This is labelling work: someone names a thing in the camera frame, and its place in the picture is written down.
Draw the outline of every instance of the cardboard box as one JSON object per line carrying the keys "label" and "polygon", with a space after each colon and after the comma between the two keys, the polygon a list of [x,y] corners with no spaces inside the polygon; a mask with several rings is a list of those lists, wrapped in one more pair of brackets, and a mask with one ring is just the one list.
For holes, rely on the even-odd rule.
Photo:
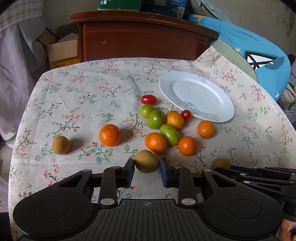
{"label": "cardboard box", "polygon": [[187,1],[189,0],[142,0],[140,11],[183,19]]}
{"label": "cardboard box", "polygon": [[141,0],[99,0],[98,10],[100,9],[122,9],[139,11]]}
{"label": "cardboard box", "polygon": [[47,47],[50,68],[58,68],[79,63],[78,38],[75,34],[69,34],[62,39],[58,39],[49,31],[45,31],[38,41]]}

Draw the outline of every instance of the human hand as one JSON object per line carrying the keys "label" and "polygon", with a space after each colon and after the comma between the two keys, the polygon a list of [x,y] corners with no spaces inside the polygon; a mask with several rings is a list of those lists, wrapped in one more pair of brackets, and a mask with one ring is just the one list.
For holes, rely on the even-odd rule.
{"label": "human hand", "polygon": [[296,238],[291,232],[293,222],[283,219],[279,228],[279,241],[295,241]]}

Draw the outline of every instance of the green box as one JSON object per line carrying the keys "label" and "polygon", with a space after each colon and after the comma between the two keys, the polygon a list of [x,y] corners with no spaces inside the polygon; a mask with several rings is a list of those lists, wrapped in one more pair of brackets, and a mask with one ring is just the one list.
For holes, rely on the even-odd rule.
{"label": "green box", "polygon": [[141,0],[99,0],[99,9],[122,9],[139,11]]}

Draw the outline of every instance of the white plate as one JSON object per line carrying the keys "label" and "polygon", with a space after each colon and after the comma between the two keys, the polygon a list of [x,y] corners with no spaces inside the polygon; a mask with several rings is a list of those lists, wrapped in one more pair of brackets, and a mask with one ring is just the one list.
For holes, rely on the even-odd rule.
{"label": "white plate", "polygon": [[234,116],[231,99],[213,82],[186,72],[168,72],[159,79],[165,97],[203,120],[226,122]]}

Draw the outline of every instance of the zipper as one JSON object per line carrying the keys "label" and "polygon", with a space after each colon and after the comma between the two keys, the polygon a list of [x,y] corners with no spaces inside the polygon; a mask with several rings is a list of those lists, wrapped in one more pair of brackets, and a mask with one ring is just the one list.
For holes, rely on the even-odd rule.
{"label": "zipper", "polygon": [[202,3],[200,2],[200,7],[204,7],[204,9],[210,14],[212,15],[215,19],[218,19],[214,14],[212,14],[209,9]]}

